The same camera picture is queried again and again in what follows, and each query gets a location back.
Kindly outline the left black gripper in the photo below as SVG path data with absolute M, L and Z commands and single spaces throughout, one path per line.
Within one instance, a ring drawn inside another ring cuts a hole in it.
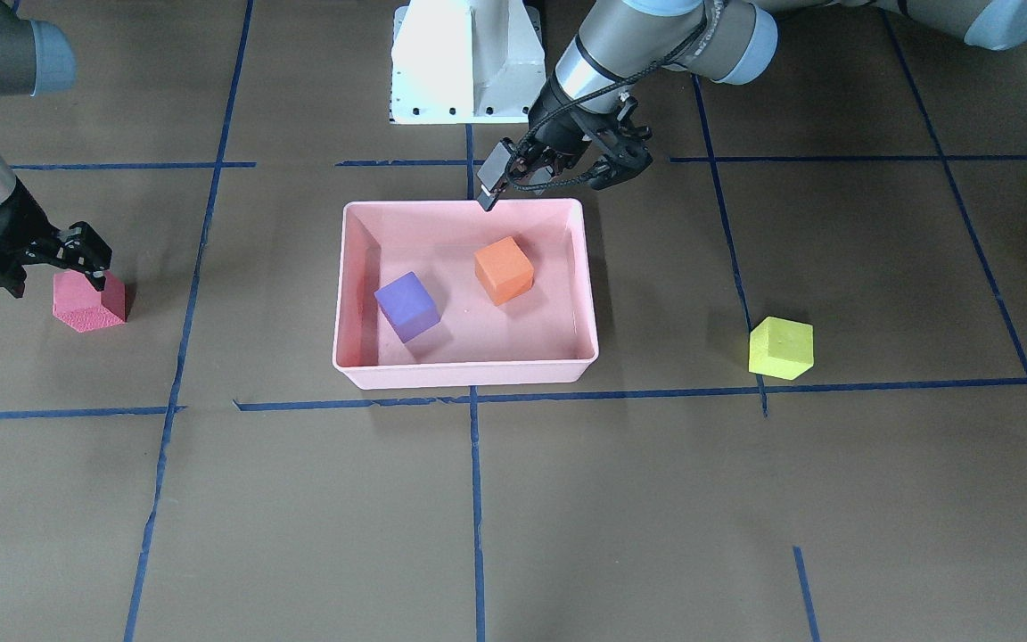
M 511 160 L 505 168 L 505 189 L 542 193 L 563 172 L 574 168 L 592 145 L 599 153 L 591 168 L 589 188 L 604 190 L 627 182 L 653 162 L 647 147 L 652 127 L 635 126 L 631 115 L 637 99 L 624 91 L 605 96 L 607 113 L 579 104 L 560 112 L 571 100 L 550 78 L 530 109 L 527 160 Z

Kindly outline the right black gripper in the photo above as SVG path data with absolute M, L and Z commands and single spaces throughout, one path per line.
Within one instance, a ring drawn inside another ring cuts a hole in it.
M 111 246 L 87 222 L 54 230 L 22 183 L 0 204 L 0 288 L 13 298 L 25 295 L 26 265 L 46 264 L 78 272 L 91 287 L 103 287 L 111 256 Z

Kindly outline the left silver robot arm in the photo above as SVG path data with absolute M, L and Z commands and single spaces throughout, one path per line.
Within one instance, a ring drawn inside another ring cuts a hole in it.
M 739 86 L 775 56 L 782 12 L 808 1 L 598 1 L 527 111 L 527 131 L 505 138 L 478 169 L 480 203 L 505 191 L 541 193 L 565 185 L 588 149 L 598 157 L 571 177 L 595 190 L 651 166 L 651 129 L 633 122 L 633 88 L 657 70 L 684 70 Z

